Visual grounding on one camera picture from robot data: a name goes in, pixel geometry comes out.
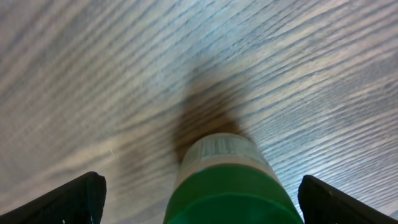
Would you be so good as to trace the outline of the green lid jar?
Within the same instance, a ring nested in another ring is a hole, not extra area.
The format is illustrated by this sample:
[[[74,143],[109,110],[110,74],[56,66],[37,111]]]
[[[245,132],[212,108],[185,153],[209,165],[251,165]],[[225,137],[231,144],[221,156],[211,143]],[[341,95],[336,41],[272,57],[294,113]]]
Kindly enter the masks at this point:
[[[181,163],[164,223],[302,223],[257,146],[231,133],[195,142]]]

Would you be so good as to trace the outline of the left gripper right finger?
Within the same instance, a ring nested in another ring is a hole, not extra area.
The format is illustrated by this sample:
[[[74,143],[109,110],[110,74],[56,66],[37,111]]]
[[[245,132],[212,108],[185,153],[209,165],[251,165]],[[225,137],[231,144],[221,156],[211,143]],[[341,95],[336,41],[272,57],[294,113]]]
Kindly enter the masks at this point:
[[[298,188],[305,224],[397,224],[391,218],[312,176]]]

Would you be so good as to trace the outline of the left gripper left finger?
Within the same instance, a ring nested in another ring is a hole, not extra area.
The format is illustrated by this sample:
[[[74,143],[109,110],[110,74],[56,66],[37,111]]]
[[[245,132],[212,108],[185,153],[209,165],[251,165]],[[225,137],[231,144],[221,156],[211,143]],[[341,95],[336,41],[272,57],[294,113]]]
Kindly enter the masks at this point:
[[[105,200],[105,177],[90,171],[1,215],[1,223],[99,224]]]

